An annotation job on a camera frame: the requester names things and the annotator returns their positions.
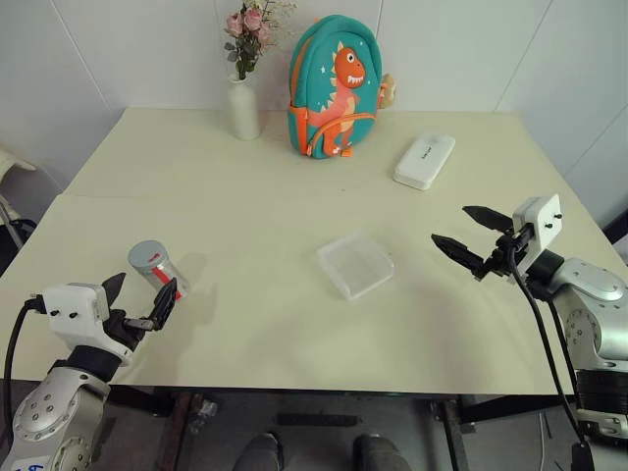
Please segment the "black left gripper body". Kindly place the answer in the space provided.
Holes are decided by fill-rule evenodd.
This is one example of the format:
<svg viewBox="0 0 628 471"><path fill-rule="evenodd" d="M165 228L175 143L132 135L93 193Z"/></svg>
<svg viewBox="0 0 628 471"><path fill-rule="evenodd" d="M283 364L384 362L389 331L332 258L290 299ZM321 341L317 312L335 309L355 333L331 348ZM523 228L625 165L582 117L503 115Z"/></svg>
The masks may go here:
<svg viewBox="0 0 628 471"><path fill-rule="evenodd" d="M105 334L131 352L135 352L145 333L154 329L153 320L127 318L126 312L121 309L111 310L109 318L104 322Z"/></svg>

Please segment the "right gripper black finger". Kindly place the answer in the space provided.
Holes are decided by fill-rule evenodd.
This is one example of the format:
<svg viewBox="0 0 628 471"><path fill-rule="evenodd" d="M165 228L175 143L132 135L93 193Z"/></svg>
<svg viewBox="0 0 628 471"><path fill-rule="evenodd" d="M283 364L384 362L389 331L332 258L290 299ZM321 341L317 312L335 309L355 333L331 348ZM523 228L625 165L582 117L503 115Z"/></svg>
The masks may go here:
<svg viewBox="0 0 628 471"><path fill-rule="evenodd" d="M470 251L463 243L444 235L431 235L436 247L450 260L469 270L474 276L483 268L484 259Z"/></svg>
<svg viewBox="0 0 628 471"><path fill-rule="evenodd" d="M489 207L467 205L463 206L462 210L477 224L480 224L490 230L499 232L513 231L512 219Z"/></svg>

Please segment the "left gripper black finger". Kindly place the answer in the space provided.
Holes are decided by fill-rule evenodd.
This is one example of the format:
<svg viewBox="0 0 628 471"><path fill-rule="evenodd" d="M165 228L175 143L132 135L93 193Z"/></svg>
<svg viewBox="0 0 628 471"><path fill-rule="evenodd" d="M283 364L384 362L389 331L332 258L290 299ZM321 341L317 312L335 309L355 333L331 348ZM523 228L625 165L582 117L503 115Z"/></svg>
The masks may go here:
<svg viewBox="0 0 628 471"><path fill-rule="evenodd" d="M175 307L178 293L178 281L176 278L169 280L158 291L154 299L153 309L148 316L151 331L163 329Z"/></svg>
<svg viewBox="0 0 628 471"><path fill-rule="evenodd" d="M111 311L114 301L119 296L122 290L126 275L127 274L125 272L121 272L108 278L102 283L102 287L105 291L108 311Z"/></svg>

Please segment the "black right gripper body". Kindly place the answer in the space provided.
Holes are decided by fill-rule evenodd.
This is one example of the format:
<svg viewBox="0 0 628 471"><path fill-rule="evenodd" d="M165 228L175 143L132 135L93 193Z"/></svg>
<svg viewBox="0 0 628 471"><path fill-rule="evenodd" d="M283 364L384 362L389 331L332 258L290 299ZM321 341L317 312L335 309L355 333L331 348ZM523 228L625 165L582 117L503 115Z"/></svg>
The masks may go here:
<svg viewBox="0 0 628 471"><path fill-rule="evenodd" d="M477 281L482 281L489 273L500 277L508 277L513 273L512 265L516 266L527 254L528 245L535 235L531 223L526 223L516 232L508 229L496 241L496 248L486 259L480 259L480 265L471 270Z"/></svg>

